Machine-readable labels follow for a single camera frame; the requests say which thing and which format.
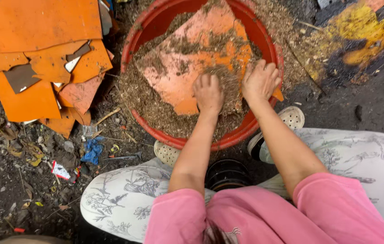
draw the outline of hand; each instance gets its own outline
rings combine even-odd
[[[218,115],[224,103],[224,94],[216,75],[201,74],[192,85],[200,114]]]
[[[266,61],[261,59],[254,70],[252,68],[253,65],[248,63],[242,81],[242,94],[249,106],[268,101],[275,88],[281,83],[276,64],[266,65]]]

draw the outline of patterned trousers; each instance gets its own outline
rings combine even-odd
[[[302,128],[294,133],[311,148],[332,174],[359,180],[384,218],[384,134]],[[265,143],[260,158],[273,163]],[[167,192],[172,168],[154,158],[138,166],[97,176],[81,198],[90,224],[130,241],[143,242],[154,199]],[[288,198],[281,175],[259,184]],[[206,189],[206,202],[215,192]]]

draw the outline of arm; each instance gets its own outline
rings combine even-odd
[[[313,151],[282,122],[268,100],[281,82],[274,63],[260,60],[254,70],[249,65],[242,82],[242,93],[260,124],[264,139],[282,176],[288,194],[303,179],[318,172],[328,172]]]
[[[211,142],[224,96],[216,75],[200,75],[193,84],[193,91],[200,114],[191,137],[174,164],[168,192],[190,188],[204,196]]]

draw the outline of person's right hand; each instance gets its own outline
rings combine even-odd
[[[275,63],[266,65],[266,61],[258,61],[254,70],[253,64],[248,63],[242,81],[242,94],[249,107],[268,101],[275,88],[281,83],[279,70]]]

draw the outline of dirt ground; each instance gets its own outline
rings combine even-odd
[[[115,49],[116,45],[122,46],[124,35],[128,31],[127,26],[133,23],[131,19],[137,17],[139,11],[137,1],[122,4],[123,10],[129,12],[130,18],[124,21],[123,30],[115,39],[105,40],[107,44],[110,44],[107,45],[109,49]],[[280,2],[295,17],[306,22],[314,22],[314,15],[318,10],[315,1],[280,0]],[[115,67],[110,72],[112,74],[116,74],[120,67],[120,53],[115,54]],[[295,105],[295,102],[302,103],[297,106],[305,113],[305,127],[384,132],[384,68],[370,81],[361,85],[340,87],[328,96],[324,96],[309,79],[303,80],[300,85],[294,86],[284,95],[286,100],[283,103],[277,103],[275,110],[278,112],[284,107]],[[65,152],[63,137],[56,135],[45,126],[42,127],[39,123],[25,126],[16,124],[19,137],[13,141],[7,142],[0,136],[0,240],[18,235],[13,232],[12,225],[24,228],[26,234],[56,236],[72,240],[74,243],[131,243],[92,227],[81,217],[79,211],[80,196],[94,177],[113,169],[140,163],[139,160],[104,161],[111,154],[110,149],[114,144],[119,147],[119,152],[115,153],[115,156],[142,152],[142,161],[154,157],[152,145],[155,139],[135,122],[128,109],[118,103],[118,96],[119,88],[116,86],[115,77],[106,76],[97,92],[94,106],[91,108],[92,121],[97,122],[110,111],[121,107],[122,110],[119,113],[109,117],[98,126],[99,131],[103,130],[102,136],[121,139],[121,141],[112,139],[104,141],[104,150],[99,158],[99,165],[84,163],[89,168],[89,172],[85,176],[81,175],[74,184],[60,179],[61,185],[58,185],[46,163]],[[363,107],[362,121],[355,116],[355,108],[358,105]],[[5,114],[0,104],[0,121],[4,118]],[[44,153],[47,158],[37,167],[29,165],[25,156],[16,158],[7,152],[8,143],[16,147],[23,146],[22,142],[25,141],[37,144],[40,136],[49,136],[52,139],[45,142],[48,150]],[[76,123],[68,141],[73,142],[73,154],[77,158],[80,158],[84,144],[81,136],[82,126]],[[247,142],[248,140],[245,140],[237,146],[212,153],[211,162],[222,158],[237,159],[246,164],[254,183],[260,183],[274,176],[277,173],[274,165],[257,162],[248,155]],[[22,210],[23,204],[29,198],[27,192],[24,191],[24,188],[28,188],[24,186],[25,183],[33,188],[32,202],[27,209]],[[35,202],[40,202],[43,206],[37,206]],[[10,208],[14,203],[16,203],[16,208],[11,211]],[[61,204],[69,204],[69,208],[59,210]]]

